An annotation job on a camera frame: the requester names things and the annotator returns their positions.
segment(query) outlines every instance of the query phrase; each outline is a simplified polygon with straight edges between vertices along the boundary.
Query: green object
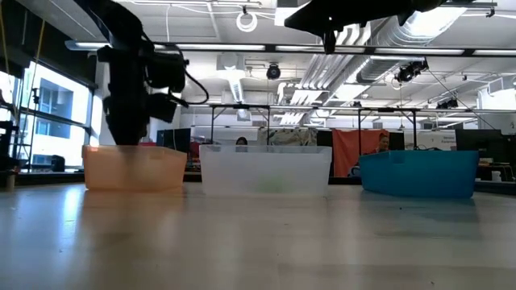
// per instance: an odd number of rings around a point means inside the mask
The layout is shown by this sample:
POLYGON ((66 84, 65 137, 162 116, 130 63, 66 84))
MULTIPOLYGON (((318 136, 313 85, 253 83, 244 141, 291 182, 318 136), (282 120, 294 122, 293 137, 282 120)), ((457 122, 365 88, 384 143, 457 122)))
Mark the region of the green object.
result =
POLYGON ((283 193, 285 190, 281 176, 262 176, 256 183, 258 193, 283 193))

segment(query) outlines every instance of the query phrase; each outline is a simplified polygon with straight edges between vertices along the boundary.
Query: security camera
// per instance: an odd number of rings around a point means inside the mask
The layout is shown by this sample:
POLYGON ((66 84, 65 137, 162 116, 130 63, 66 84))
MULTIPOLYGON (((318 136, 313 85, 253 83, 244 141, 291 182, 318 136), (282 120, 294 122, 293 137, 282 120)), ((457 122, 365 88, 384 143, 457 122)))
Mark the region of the security camera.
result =
POLYGON ((281 70, 280 67, 278 67, 277 64, 270 64, 267 70, 267 78, 269 80, 277 80, 281 76, 281 70))

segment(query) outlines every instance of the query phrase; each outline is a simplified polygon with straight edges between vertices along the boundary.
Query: orange curtain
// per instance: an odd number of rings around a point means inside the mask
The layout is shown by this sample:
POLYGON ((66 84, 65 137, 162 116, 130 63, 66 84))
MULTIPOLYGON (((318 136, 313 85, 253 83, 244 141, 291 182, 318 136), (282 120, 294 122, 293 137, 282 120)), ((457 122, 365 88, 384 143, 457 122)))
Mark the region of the orange curtain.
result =
MULTIPOLYGON (((386 130, 363 130, 362 154, 373 153, 378 148, 380 135, 389 136, 386 130)), ((333 130, 333 167, 335 177, 347 177, 349 169, 358 162, 358 130, 341 131, 333 130)))

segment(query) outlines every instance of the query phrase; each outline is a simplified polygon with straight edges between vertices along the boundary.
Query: translucent bin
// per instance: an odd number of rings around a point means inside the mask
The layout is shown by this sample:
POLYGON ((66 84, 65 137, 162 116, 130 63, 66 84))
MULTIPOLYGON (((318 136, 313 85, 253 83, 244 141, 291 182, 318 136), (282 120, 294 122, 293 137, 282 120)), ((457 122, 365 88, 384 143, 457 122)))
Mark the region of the translucent bin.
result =
POLYGON ((391 151, 360 157, 365 190, 400 197, 470 198, 477 151, 391 151))
POLYGON ((186 154, 165 147, 83 147, 90 190, 163 191, 181 187, 186 154))
POLYGON ((200 152, 206 194, 327 192, 330 147, 202 145, 200 152))

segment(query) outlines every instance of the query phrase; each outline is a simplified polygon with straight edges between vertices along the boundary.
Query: ceiling light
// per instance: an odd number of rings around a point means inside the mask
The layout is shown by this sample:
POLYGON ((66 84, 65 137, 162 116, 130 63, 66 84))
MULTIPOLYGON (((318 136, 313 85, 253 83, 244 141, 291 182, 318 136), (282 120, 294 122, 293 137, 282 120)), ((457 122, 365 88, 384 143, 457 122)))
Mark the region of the ceiling light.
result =
POLYGON ((90 49, 100 49, 105 47, 106 45, 110 45, 109 43, 75 43, 78 48, 90 48, 90 49))
POLYGON ((285 110, 312 110, 311 106, 270 106, 271 109, 285 109, 285 110))
POLYGON ((370 56, 371 60, 425 61, 424 56, 370 56))
MULTIPOLYGON (((279 52, 324 52, 324 47, 322 45, 277 45, 276 50, 279 52)), ((365 48, 360 47, 337 46, 335 53, 360 54, 364 50, 365 48)))
POLYGON ((325 107, 319 107, 320 110, 358 110, 359 108, 354 108, 354 107, 330 107, 330 106, 325 106, 325 107))
POLYGON ((257 44, 212 44, 212 43, 181 43, 177 45, 185 51, 264 51, 264 45, 257 44))
POLYGON ((446 48, 377 48, 375 53, 398 55, 422 55, 422 56, 459 56, 464 49, 446 48))
POLYGON ((474 56, 516 56, 516 49, 477 49, 474 56))

